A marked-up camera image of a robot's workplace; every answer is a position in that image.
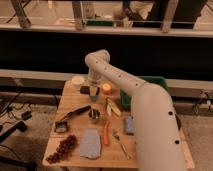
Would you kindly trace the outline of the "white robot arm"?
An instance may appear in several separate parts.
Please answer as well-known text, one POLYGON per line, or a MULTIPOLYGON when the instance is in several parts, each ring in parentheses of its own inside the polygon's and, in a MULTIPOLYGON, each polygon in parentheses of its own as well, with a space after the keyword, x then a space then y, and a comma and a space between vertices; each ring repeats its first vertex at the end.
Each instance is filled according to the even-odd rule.
POLYGON ((110 63, 107 50, 86 55, 89 82, 102 76, 131 97, 134 141, 139 171, 187 171, 176 112, 169 93, 110 63))

